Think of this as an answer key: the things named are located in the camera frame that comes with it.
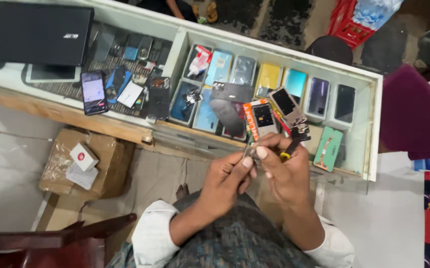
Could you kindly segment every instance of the plastic water bottle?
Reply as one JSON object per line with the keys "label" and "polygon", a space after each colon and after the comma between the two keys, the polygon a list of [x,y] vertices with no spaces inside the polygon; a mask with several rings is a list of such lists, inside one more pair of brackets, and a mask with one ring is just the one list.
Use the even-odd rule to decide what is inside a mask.
{"label": "plastic water bottle", "polygon": [[352,20],[374,31],[397,12],[404,0],[357,0]]}

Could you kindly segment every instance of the laptop lid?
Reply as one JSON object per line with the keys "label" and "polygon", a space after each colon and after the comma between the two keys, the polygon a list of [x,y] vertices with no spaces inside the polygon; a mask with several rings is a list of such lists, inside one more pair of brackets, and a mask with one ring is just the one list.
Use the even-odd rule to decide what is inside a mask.
{"label": "laptop lid", "polygon": [[81,66],[94,9],[0,1],[0,62]]}

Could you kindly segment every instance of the white shirt sleeve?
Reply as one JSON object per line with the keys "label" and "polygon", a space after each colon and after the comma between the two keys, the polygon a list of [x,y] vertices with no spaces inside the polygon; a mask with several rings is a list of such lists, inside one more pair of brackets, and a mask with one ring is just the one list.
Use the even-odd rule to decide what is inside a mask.
{"label": "white shirt sleeve", "polygon": [[[169,224],[179,211],[162,200],[152,203],[137,223],[132,244],[138,268],[163,268],[180,250],[170,238]],[[319,216],[325,230],[324,242],[313,250],[304,251],[323,268],[350,268],[354,262],[354,247],[347,237],[329,220]]]}
{"label": "white shirt sleeve", "polygon": [[169,224],[179,211],[162,200],[153,202],[142,213],[132,235],[135,265],[162,268],[180,250],[170,238]]}
{"label": "white shirt sleeve", "polygon": [[354,246],[328,219],[319,216],[324,227],[324,242],[317,248],[304,251],[323,268],[350,268],[354,262]]}

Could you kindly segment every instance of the red and white packaging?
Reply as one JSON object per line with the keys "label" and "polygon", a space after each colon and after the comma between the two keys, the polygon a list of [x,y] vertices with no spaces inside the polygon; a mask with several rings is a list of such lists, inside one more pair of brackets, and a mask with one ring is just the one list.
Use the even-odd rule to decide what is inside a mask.
{"label": "red and white packaging", "polygon": [[268,102],[269,100],[261,99],[243,104],[243,110],[245,111],[246,119],[248,120],[248,125],[250,126],[251,135],[253,135],[254,141],[257,141],[260,138],[260,135],[258,134],[258,130],[256,129],[256,123],[254,122],[254,114],[251,110],[251,107],[265,104]]}
{"label": "red and white packaging", "polygon": [[99,159],[93,152],[86,146],[81,143],[78,143],[75,148],[71,150],[69,153],[76,164],[83,170],[84,172],[91,170]]}
{"label": "red and white packaging", "polygon": [[188,70],[190,71],[187,77],[192,75],[198,75],[208,68],[208,65],[212,61],[212,52],[206,50],[203,46],[196,46],[195,49],[198,51],[197,56],[192,60]]}

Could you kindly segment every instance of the person's right hand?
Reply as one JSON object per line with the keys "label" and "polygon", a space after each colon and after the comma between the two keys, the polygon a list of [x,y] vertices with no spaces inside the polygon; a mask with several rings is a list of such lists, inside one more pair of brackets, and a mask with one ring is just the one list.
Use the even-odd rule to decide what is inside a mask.
{"label": "person's right hand", "polygon": [[270,189],[278,202],[289,206],[309,205],[309,153],[301,144],[282,163],[279,154],[292,142],[282,134],[269,133],[260,138],[256,153],[261,159]]}

